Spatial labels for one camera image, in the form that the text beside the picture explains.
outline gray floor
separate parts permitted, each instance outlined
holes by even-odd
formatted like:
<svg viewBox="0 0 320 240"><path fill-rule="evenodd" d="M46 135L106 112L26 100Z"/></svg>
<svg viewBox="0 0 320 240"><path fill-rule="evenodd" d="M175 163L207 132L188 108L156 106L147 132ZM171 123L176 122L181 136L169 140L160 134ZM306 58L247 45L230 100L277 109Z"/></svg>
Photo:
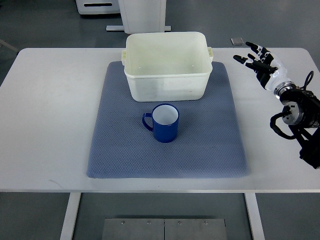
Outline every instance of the gray floor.
<svg viewBox="0 0 320 240"><path fill-rule="evenodd" d="M201 32L206 36L208 46L213 48L233 47L230 38L234 37L242 37L244 41L270 48L304 48L309 51L319 69L319 11L320 1L317 0L167 0L166 25L170 25L173 32ZM105 30L106 25L121 24L119 14L79 15L74 0L0 0L0 39L18 49L124 48L127 34ZM0 47L0 84L15 58L13 51ZM242 200L238 198L238 194L230 196L232 201L237 202L239 209L236 211L242 211ZM120 208L113 203L116 203L119 196L111 194L107 197L105 207L110 211L106 215L115 215ZM146 200L143 194L125 197L127 201L132 199L135 203L139 202L139 197L142 202ZM0 239L59 239L63 223L61 212L66 207L67 198L68 194L60 193L28 193L27 198L26 193L0 193ZM163 210L168 215L196 216L202 215L207 209L210 215L215 215L217 205L225 204L218 195L212 199L214 205L206 204L203 209L199 203L208 201L207 196L195 194L192 195L188 208L167 212L169 199L165 194L157 195L157 201L162 202L158 205L159 212ZM320 194L259 194L257 200L266 240L320 239ZM90 195L86 195L81 201L75 239L80 239L80 224L83 224L82 228L90 227L83 219L86 216L84 204L90 201L94 204L97 198L92 197L90 200ZM155 213L138 212L141 209L138 204L129 206L133 209L127 209L125 214ZM219 210L219 216L230 218L232 215L223 209L221 207ZM52 216L54 220L47 222L48 216ZM247 220L242 220L238 214L233 217L235 221L242 221L243 231L246 231ZM230 231L241 231L239 226L235 224ZM239 239L236 234L228 237Z"/></svg>

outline robotic arm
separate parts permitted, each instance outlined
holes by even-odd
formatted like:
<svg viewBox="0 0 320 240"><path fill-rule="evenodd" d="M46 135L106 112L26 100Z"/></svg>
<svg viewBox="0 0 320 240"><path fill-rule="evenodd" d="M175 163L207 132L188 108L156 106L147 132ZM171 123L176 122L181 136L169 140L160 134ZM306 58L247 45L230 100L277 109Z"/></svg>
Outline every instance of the robotic arm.
<svg viewBox="0 0 320 240"><path fill-rule="evenodd" d="M313 168L320 167L320 101L307 86L313 78L313 71L307 76L304 86L296 86L288 77L287 69L280 59L271 54L265 47L251 42L245 43L257 54L257 57L248 54L248 58L239 55L233 58L256 73L261 86L280 100L284 105L282 112L270 119L270 127L279 136L293 140L301 145L300 158ZM276 125L277 119L282 118L288 125L292 136L286 135ZM313 134L306 129L316 128Z"/></svg>

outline gray mat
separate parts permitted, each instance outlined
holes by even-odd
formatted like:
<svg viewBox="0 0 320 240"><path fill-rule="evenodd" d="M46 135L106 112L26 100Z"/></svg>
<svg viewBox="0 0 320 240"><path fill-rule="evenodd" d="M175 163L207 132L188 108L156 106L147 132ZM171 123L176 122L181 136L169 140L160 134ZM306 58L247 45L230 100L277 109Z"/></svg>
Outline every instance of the gray mat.
<svg viewBox="0 0 320 240"><path fill-rule="evenodd" d="M225 66L213 62L203 97L172 101L180 113L177 138L154 139L142 124L160 102L131 97L121 62L108 66L92 137L90 178L237 178L248 174Z"/></svg>

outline robot finger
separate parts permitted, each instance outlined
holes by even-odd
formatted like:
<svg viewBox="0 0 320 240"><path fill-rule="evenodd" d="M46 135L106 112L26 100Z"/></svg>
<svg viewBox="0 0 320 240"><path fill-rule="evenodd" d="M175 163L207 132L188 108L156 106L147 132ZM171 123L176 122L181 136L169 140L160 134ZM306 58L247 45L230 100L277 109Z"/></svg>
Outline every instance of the robot finger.
<svg viewBox="0 0 320 240"><path fill-rule="evenodd" d="M234 55L234 56L233 56L233 59L236 60L236 61L238 61L238 62L241 63L241 64L245 64L246 61L248 60L248 58L242 57L242 56L239 56L239 55Z"/></svg>
<svg viewBox="0 0 320 240"><path fill-rule="evenodd" d="M259 61L259 58L256 58L255 56L253 56L252 54L248 53L248 58L255 60L255 61Z"/></svg>
<svg viewBox="0 0 320 240"><path fill-rule="evenodd" d="M251 50L254 51L261 60L263 60L270 53L270 51L265 47L256 45L252 42L247 41L245 44L250 47Z"/></svg>

